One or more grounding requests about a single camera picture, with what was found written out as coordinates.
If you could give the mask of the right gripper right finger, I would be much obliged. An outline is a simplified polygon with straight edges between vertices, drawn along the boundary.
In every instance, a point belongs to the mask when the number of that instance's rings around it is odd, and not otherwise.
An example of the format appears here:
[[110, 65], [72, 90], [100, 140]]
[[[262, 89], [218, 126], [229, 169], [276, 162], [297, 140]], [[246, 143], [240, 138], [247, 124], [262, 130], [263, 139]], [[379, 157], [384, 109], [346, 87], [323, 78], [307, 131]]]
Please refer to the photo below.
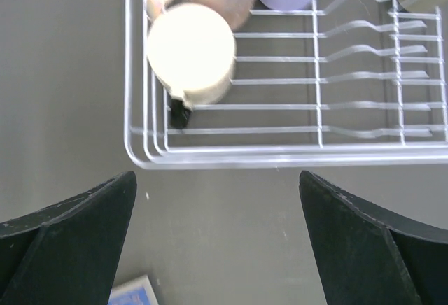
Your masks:
[[328, 304], [447, 303], [447, 230], [310, 171], [301, 172], [299, 193]]

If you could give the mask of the cream mug black handle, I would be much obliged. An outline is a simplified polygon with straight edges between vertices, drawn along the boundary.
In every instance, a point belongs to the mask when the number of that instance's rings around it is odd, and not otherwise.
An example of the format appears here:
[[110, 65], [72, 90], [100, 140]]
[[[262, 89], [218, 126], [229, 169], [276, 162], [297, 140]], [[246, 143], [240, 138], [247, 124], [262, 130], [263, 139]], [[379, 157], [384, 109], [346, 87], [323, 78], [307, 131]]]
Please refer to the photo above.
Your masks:
[[171, 127], [185, 129], [196, 107], [215, 104], [228, 93], [236, 53], [229, 24], [209, 7], [182, 3], [153, 20], [146, 56], [170, 97]]

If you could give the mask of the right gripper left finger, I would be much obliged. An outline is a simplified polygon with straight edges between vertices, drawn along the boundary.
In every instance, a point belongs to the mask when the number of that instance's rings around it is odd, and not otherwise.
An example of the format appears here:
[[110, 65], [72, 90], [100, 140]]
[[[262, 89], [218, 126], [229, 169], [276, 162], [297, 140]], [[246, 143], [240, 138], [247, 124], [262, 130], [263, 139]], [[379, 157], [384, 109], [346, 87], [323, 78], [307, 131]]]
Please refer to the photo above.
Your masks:
[[107, 304], [137, 195], [126, 171], [1, 223], [2, 304]]

